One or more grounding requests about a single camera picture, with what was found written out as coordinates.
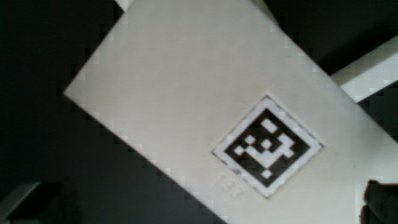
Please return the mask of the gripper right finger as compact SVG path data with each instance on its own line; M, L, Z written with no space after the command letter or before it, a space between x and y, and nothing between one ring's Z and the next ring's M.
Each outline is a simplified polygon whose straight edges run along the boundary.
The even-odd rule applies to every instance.
M367 181L360 224L398 224L398 184Z

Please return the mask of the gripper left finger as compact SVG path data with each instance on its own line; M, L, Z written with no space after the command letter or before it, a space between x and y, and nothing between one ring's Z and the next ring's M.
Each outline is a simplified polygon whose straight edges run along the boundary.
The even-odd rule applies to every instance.
M17 185L0 200L0 224L79 224L72 186L60 182Z

